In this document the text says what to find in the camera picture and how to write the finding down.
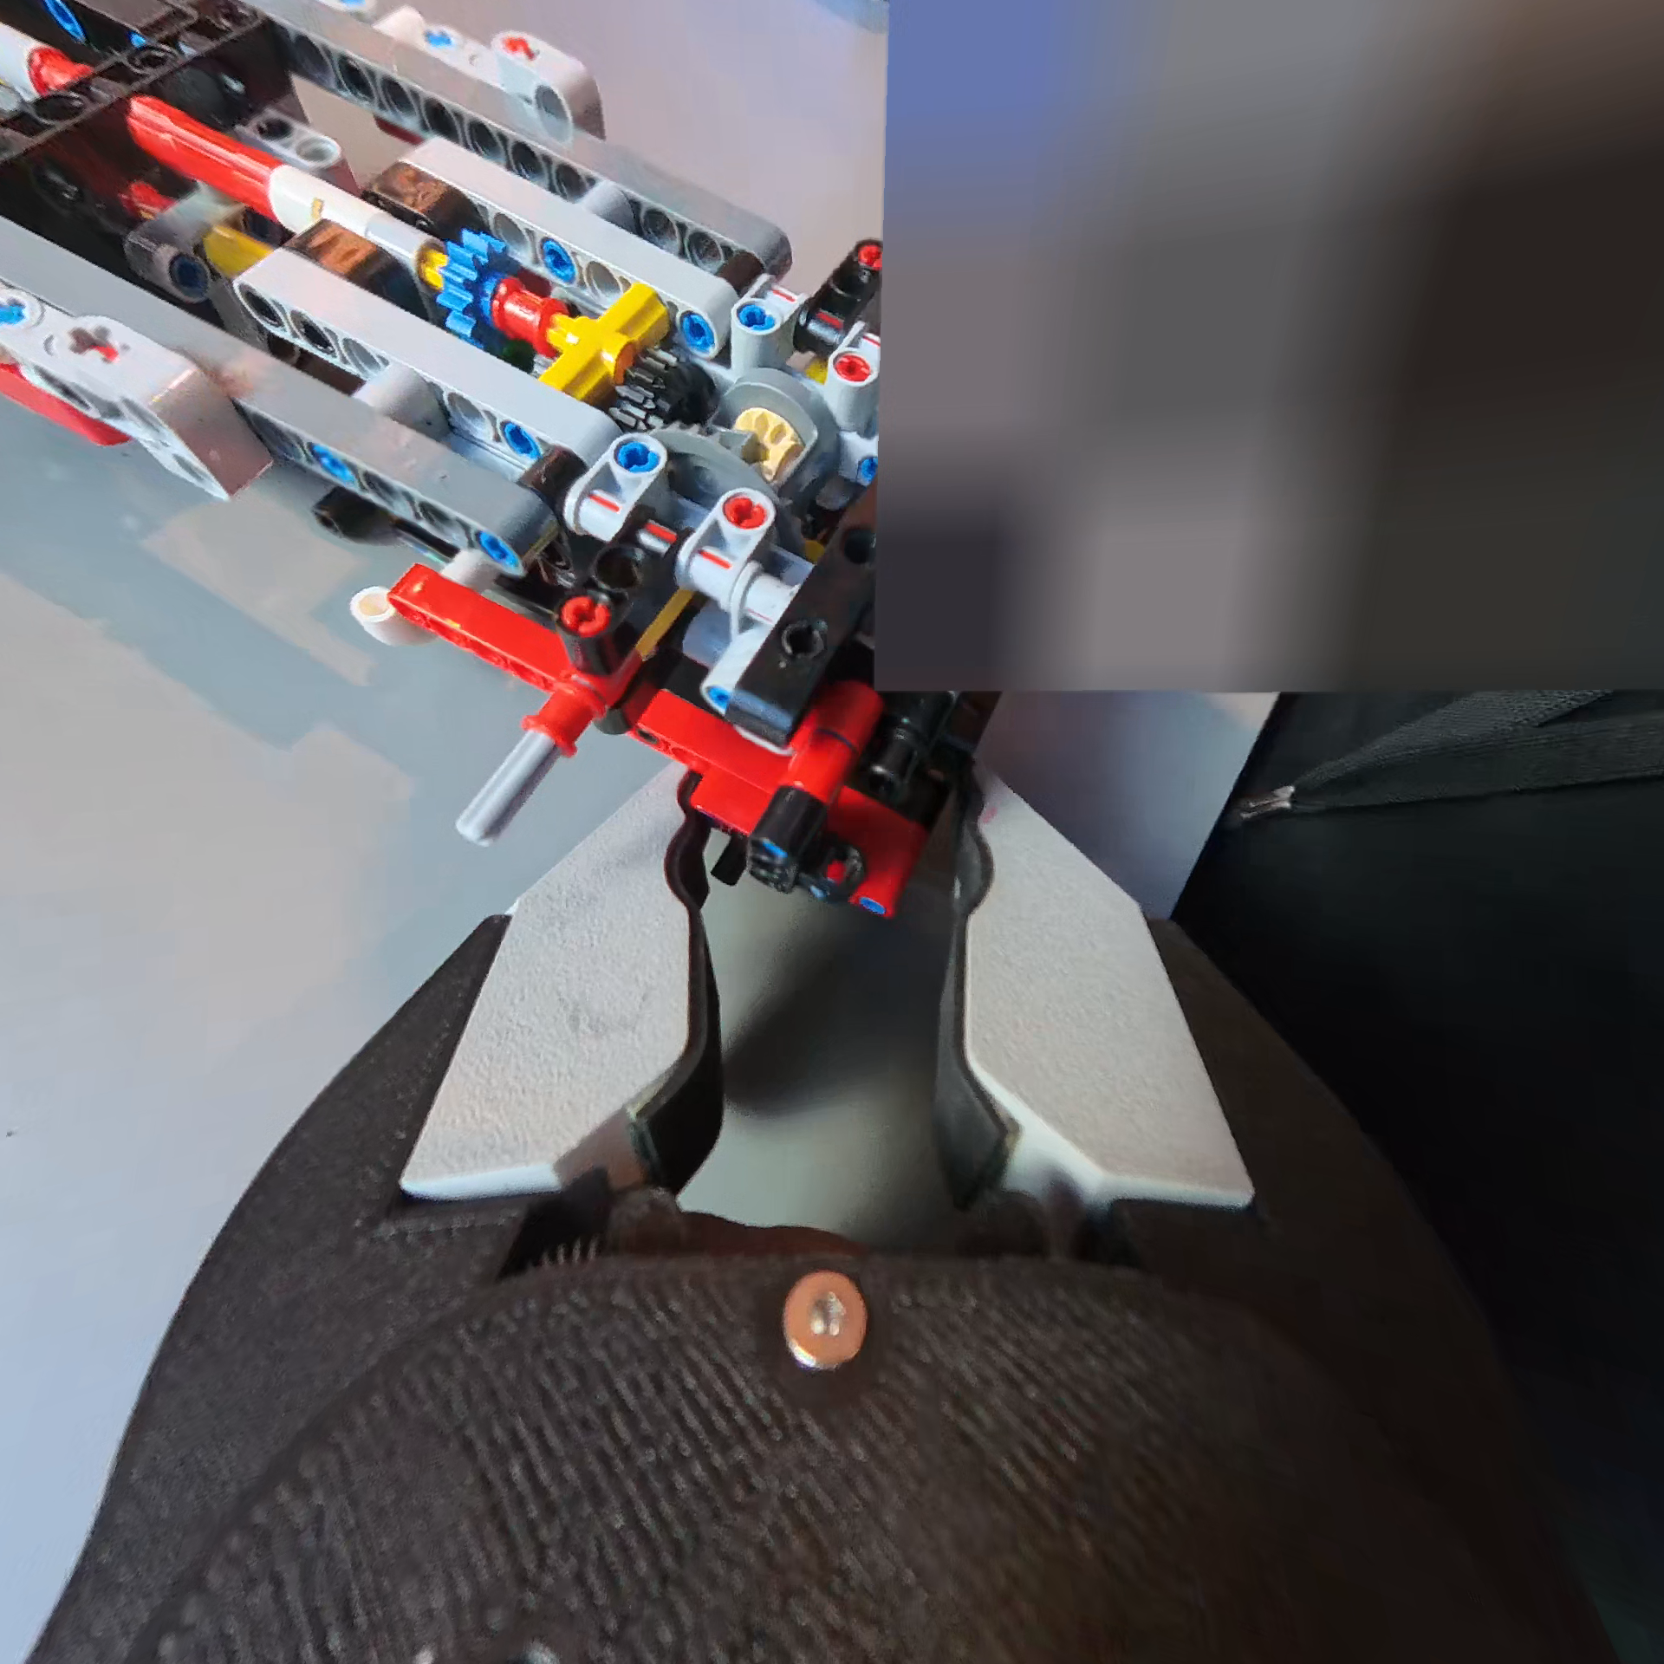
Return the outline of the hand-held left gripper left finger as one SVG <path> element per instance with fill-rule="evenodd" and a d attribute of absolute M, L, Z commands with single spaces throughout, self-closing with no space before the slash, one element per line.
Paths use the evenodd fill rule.
<path fill-rule="evenodd" d="M 651 1117 L 716 1039 L 706 825 L 661 768 L 514 905 L 401 1174 L 411 1200 L 668 1177 Z"/>

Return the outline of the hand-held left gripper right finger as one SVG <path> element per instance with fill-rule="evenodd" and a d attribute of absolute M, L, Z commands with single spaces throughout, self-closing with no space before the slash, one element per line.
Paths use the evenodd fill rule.
<path fill-rule="evenodd" d="M 956 820 L 935 1134 L 959 1209 L 1176 1203 L 1256 1186 L 1146 914 L 976 767 Z"/>

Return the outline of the toy brick car chassis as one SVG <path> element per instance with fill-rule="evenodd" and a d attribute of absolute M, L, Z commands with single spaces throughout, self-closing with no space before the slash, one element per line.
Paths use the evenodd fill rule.
<path fill-rule="evenodd" d="M 321 487 L 351 602 L 531 690 L 495 845 L 602 734 L 741 876 L 888 919 L 996 695 L 879 692 L 879 219 L 788 231 L 611 139 L 543 25 L 4 4 L 4 401 L 226 501 Z"/>

